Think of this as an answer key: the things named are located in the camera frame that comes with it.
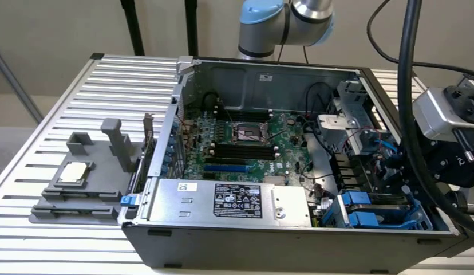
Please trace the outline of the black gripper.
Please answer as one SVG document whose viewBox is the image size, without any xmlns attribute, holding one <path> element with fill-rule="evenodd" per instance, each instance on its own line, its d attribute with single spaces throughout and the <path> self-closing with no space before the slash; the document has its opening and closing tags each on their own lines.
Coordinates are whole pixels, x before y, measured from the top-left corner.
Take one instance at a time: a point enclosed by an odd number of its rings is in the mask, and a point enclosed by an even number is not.
<svg viewBox="0 0 474 275">
<path fill-rule="evenodd" d="M 415 130 L 422 152 L 415 169 L 420 181 L 443 182 L 463 188 L 474 187 L 474 129 L 456 128 L 451 131 L 454 141 L 428 139 Z"/>
</svg>

